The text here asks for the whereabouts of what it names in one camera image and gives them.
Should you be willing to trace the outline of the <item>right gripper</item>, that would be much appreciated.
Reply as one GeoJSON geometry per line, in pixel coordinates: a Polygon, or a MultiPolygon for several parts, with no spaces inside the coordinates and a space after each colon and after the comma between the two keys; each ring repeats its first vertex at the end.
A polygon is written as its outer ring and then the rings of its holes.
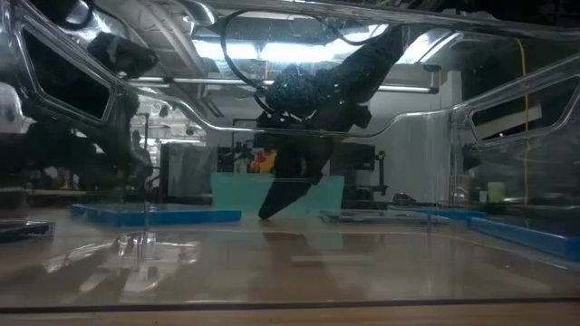
{"type": "Polygon", "coordinates": [[[331,99],[314,108],[288,102],[267,104],[256,119],[264,130],[256,135],[256,146],[274,150],[277,156],[274,180],[258,216],[274,216],[317,185],[333,155],[336,137],[354,127],[367,128],[371,119],[368,105],[344,99],[331,99]]]}

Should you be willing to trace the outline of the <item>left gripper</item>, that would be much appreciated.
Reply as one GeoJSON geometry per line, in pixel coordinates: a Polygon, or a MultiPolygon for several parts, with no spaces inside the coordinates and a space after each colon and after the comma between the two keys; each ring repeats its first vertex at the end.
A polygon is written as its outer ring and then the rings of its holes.
{"type": "Polygon", "coordinates": [[[88,52],[114,73],[139,78],[158,63],[158,55],[117,34],[98,33],[88,44],[88,52]]]}

